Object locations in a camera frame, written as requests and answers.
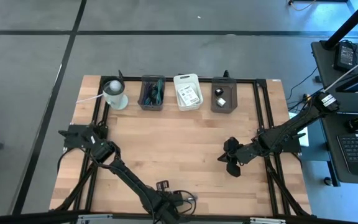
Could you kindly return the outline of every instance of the wooden tabletop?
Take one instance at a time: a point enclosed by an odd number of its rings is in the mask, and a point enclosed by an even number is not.
[[[100,76],[84,76],[78,99],[95,96],[99,81]],[[267,85],[274,122],[282,124],[288,120],[282,83],[280,80],[267,80]],[[226,164],[216,160],[223,153],[223,142],[229,137],[234,136],[247,144],[256,135],[259,123],[251,84],[237,84],[238,107],[230,114],[210,110],[210,83],[200,83],[204,103],[193,111],[179,111],[172,82],[166,83],[163,110],[143,111],[137,104],[140,86],[141,82],[126,82],[127,108],[109,110],[108,139],[121,148],[122,160],[141,181],[155,188],[156,182],[168,180],[170,190],[193,192],[198,196],[197,215],[272,215],[261,157],[241,167],[238,178],[229,175]],[[263,93],[262,90],[259,92],[267,126]],[[72,122],[89,124],[94,103],[95,100],[89,100],[77,104]],[[289,191],[303,209],[310,212],[299,161],[288,153],[282,153],[281,159]],[[82,160],[80,150],[73,150],[63,158],[50,208],[59,206],[77,184]],[[81,208],[85,207],[87,191],[88,186],[83,191]],[[276,186],[278,207],[282,212],[279,192]],[[98,171],[91,211],[145,213],[139,197],[116,175],[104,169]]]

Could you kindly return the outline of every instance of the desk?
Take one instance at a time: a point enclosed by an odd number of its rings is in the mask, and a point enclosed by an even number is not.
[[[79,100],[97,94],[100,76],[84,76]],[[231,114],[210,110],[211,84],[200,83],[204,103],[199,110],[179,111],[173,82],[167,82],[162,111],[142,111],[137,104],[141,82],[126,81],[126,109],[109,110],[108,139],[121,148],[122,160],[146,185],[169,180],[171,190],[187,190],[198,196],[196,215],[271,216],[264,160],[255,158],[241,167],[241,176],[226,173],[226,164],[216,159],[223,142],[235,136],[247,144],[259,127],[251,84],[237,84],[238,107]],[[282,83],[267,80],[275,124],[288,120]],[[95,100],[76,105],[75,124],[89,124]],[[50,208],[59,206],[77,184],[83,153],[73,150],[62,160]],[[301,206],[310,213],[300,163],[289,153],[281,155],[285,183]],[[80,208],[85,206],[87,187]],[[276,188],[279,210],[280,191]],[[145,214],[138,196],[110,171],[99,169],[92,212]]]
[[[317,67],[320,73],[321,80],[324,86],[328,86],[337,80],[342,72],[334,70],[332,64],[334,63],[335,50],[324,50],[320,42],[313,42],[311,44],[313,55],[316,59]],[[334,85],[329,93],[332,94],[338,102],[341,103],[340,111],[342,112],[358,112],[358,94],[355,93],[339,93],[335,88],[343,83]],[[345,165],[339,143],[336,136],[346,134],[344,127],[341,125],[346,119],[351,119],[349,115],[334,114],[322,119],[322,124],[326,136],[326,141],[330,151],[331,160],[334,165],[335,174],[341,182],[358,183],[358,175],[353,175],[348,172]]]

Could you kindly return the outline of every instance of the power adapter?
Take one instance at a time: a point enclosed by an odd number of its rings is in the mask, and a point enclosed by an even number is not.
[[[336,47],[334,69],[347,72],[356,65],[356,54],[349,43],[340,42]]]

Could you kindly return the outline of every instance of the white bin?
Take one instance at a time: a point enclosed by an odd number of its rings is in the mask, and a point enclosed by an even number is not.
[[[177,94],[177,102],[179,110],[197,110],[203,104],[203,94],[201,93],[200,83],[198,82],[198,76],[196,74],[177,75],[173,77],[173,84],[175,85],[175,93]],[[178,90],[189,85],[196,92],[200,102],[195,105],[186,106],[180,96]]]

